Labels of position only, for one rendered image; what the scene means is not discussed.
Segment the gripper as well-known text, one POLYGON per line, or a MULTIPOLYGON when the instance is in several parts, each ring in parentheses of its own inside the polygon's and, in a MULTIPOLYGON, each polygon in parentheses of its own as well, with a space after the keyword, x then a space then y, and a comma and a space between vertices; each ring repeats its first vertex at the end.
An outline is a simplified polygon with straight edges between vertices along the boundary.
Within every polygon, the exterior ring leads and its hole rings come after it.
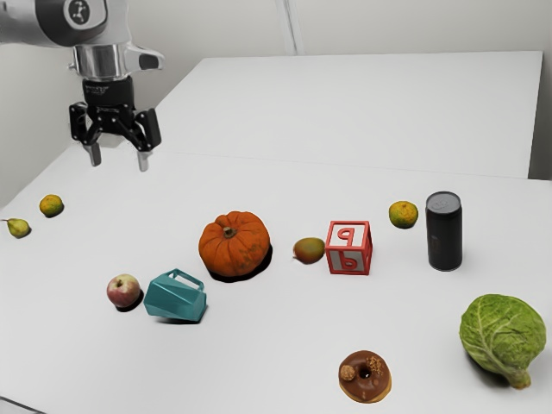
POLYGON ((131 77, 109 81, 83 81, 85 103, 69 107, 71 136, 89 154, 91 165, 102 162, 98 140, 109 133, 121 135, 137 151, 141 172, 148 167, 148 157, 161 144, 160 126, 154 108, 135 112, 134 83, 131 77))

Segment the black can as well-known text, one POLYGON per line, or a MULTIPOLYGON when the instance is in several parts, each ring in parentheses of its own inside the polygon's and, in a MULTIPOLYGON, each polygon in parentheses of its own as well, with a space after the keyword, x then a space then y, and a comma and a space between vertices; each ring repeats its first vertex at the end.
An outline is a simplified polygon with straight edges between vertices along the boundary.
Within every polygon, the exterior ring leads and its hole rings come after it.
POLYGON ((461 199, 451 191, 428 196, 425 208, 429 264, 453 271, 462 263, 461 199))

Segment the red letter block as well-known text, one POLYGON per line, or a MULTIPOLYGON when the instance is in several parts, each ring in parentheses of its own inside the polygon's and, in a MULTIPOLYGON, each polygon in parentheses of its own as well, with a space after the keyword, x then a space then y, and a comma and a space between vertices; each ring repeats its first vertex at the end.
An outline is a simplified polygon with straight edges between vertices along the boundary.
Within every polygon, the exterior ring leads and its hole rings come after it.
POLYGON ((325 255, 332 274, 370 274, 373 241, 369 221, 331 221, 325 255))

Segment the green red mango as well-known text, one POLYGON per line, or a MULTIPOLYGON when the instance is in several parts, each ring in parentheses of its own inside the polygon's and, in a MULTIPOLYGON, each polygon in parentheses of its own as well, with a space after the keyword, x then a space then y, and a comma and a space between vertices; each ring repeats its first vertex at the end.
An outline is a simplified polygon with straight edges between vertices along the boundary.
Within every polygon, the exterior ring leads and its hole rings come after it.
POLYGON ((323 258, 324 253, 324 241, 317 237, 302 238, 293 246, 294 258, 304 264, 316 263, 323 258))

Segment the chocolate glazed donut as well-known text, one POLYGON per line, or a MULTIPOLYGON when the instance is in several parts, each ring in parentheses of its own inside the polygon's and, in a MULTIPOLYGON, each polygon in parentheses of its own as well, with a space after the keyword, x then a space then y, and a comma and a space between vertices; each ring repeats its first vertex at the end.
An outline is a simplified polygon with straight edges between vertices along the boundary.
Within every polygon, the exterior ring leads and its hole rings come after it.
POLYGON ((353 401, 372 404, 392 389, 392 375, 385 360, 369 350, 348 355, 338 369, 339 386, 353 401))

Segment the yellow green orange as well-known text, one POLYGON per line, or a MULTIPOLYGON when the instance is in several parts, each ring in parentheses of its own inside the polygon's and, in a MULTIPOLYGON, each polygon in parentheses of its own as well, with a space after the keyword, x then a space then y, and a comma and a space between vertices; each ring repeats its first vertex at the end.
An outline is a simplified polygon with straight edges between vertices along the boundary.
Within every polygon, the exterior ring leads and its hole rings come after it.
POLYGON ((46 195, 39 203, 40 212, 48 218, 57 216, 64 208, 61 197, 55 194, 46 195))
POLYGON ((391 224, 398 229, 412 228, 418 219, 418 209, 414 203, 400 200, 389 206, 388 216, 391 224))

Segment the orange pumpkin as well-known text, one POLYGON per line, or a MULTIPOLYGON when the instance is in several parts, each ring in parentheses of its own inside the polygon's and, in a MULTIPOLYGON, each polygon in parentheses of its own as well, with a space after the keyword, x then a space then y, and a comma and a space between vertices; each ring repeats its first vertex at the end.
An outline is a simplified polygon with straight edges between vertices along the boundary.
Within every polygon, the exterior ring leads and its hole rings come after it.
POLYGON ((270 243, 259 217, 248 211, 231 211, 205 226, 198 252, 210 272, 234 278, 255 270, 266 258, 270 243))

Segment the green cabbage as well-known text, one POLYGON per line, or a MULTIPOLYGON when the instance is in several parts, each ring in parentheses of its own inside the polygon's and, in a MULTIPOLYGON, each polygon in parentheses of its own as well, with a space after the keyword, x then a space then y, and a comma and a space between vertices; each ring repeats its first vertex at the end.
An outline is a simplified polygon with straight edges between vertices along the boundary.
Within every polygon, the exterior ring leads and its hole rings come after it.
POLYGON ((462 314, 459 337, 480 367, 520 390, 531 385, 528 368, 544 350, 547 331, 540 314, 523 300, 485 294, 462 314))

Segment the teal faceted mug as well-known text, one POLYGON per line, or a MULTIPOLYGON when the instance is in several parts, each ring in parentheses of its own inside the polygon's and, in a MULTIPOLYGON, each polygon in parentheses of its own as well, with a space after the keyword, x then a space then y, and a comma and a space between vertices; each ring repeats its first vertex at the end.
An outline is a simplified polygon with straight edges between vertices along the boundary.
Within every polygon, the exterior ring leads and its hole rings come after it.
POLYGON ((175 268, 150 281, 143 303, 149 316, 199 323, 206 299, 204 283, 175 268))

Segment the green pear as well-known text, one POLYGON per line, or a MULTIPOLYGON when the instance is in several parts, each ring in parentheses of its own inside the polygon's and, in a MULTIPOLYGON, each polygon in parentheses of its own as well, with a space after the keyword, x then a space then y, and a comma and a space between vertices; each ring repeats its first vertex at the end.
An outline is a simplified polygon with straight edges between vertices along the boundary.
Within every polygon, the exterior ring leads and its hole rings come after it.
POLYGON ((17 239, 21 239, 31 232, 31 228, 26 220, 10 218, 1 219, 1 222, 7 223, 9 233, 17 239))

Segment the red yellow apple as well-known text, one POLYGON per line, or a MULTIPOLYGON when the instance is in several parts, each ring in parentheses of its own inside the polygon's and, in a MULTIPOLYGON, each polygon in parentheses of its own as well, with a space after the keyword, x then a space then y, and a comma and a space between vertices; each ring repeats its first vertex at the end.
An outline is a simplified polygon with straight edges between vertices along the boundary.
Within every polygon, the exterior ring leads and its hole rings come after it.
POLYGON ((115 307, 127 308, 140 297, 141 286, 134 276, 123 273, 110 280, 106 293, 115 307))

